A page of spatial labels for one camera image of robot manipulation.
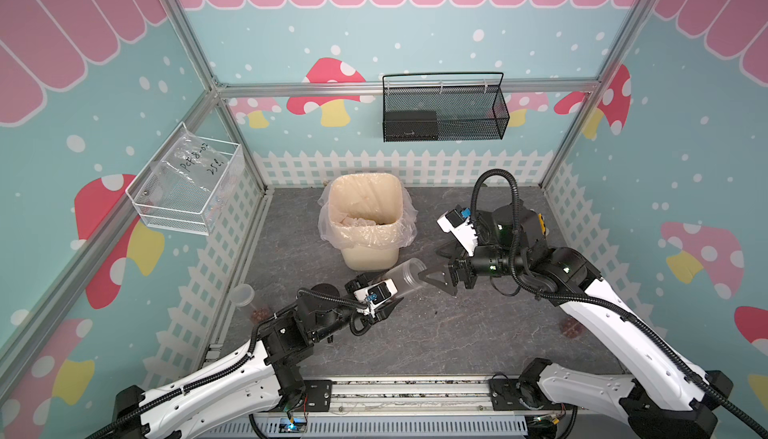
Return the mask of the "black plastic case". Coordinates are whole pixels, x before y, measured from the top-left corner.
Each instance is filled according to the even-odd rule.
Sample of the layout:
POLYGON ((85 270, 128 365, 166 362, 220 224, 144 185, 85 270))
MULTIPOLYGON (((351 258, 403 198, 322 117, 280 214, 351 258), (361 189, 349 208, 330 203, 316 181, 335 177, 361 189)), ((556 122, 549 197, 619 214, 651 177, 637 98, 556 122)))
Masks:
POLYGON ((547 225, 543 215, 537 211, 530 211, 531 218, 528 220, 530 235, 537 239, 544 239, 548 234, 547 225))

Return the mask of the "clear plastic bin liner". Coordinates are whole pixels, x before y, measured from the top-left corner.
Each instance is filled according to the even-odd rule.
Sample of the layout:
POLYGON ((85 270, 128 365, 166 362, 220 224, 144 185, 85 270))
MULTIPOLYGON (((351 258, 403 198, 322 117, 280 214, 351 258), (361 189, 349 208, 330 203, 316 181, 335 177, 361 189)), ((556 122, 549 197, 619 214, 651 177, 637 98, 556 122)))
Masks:
POLYGON ((402 182, 389 173, 338 177, 318 204, 320 237, 339 250, 399 249, 417 236, 418 211, 402 182))

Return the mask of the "black box in basket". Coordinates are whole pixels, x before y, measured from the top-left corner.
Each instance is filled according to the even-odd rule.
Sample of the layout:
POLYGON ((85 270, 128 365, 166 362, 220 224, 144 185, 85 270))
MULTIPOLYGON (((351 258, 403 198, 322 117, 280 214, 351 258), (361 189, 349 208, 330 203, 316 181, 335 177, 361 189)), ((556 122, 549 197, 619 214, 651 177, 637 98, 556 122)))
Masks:
POLYGON ((385 142, 432 141, 439 138, 437 113, 433 110, 389 111, 383 117, 385 142))

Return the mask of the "clear plastic jar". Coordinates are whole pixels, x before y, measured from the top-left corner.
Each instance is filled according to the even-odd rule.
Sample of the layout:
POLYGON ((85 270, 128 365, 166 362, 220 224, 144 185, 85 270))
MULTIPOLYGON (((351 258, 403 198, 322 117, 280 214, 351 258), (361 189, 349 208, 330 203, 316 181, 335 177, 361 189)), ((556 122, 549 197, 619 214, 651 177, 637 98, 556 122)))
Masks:
POLYGON ((426 286, 419 275, 427 270, 426 264, 418 258, 404 261, 383 274, 384 281, 394 287, 396 298, 406 297, 426 286))

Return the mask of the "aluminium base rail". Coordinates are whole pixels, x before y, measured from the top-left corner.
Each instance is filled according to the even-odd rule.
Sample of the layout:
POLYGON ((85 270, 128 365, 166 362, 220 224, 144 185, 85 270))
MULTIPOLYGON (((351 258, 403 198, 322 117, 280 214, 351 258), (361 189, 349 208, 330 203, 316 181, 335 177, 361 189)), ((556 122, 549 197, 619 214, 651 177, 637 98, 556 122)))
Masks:
POLYGON ((231 420, 210 438, 631 438, 631 429, 570 406, 524 408, 511 377, 337 376, 311 382, 304 405, 231 420))

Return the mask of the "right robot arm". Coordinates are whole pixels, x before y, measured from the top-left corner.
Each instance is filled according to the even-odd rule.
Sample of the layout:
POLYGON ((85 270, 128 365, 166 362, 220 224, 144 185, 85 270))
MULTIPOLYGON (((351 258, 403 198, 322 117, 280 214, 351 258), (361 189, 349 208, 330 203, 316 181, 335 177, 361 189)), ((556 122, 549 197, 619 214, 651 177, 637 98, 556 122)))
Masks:
POLYGON ((448 261, 421 273, 422 280, 454 295, 459 286, 473 288, 479 277, 510 278, 519 291, 583 325, 627 370, 608 377, 537 358, 517 379, 528 409, 564 403, 620 421, 639 438, 709 438, 722 408, 766 437, 766 427, 730 402, 733 383, 725 374, 680 355, 582 253, 548 244, 543 219, 524 206, 510 172, 482 173, 469 205, 446 211, 437 223, 453 237, 441 253, 448 261))

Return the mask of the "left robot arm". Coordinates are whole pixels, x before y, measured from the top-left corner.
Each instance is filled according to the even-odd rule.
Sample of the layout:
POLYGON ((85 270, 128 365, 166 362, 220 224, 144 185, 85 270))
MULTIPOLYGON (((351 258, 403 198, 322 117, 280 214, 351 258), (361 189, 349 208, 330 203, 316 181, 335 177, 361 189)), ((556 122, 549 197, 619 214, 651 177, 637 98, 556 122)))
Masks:
POLYGON ((365 334, 391 314, 404 291, 390 278, 350 284, 345 295, 330 284, 301 288, 224 358, 165 386, 124 389, 111 423, 93 437, 196 438, 249 413, 291 410, 305 399, 299 364, 314 346, 344 328, 365 334))

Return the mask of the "cream trash bin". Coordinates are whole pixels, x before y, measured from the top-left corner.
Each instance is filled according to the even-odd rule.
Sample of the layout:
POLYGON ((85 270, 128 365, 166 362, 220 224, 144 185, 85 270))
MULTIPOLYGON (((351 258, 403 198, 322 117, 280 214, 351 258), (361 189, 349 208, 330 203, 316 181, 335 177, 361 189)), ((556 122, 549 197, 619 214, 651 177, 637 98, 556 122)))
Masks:
POLYGON ((341 176, 329 185, 326 206, 326 240, 350 269, 385 270, 397 263, 405 233, 402 186, 394 175, 341 176))

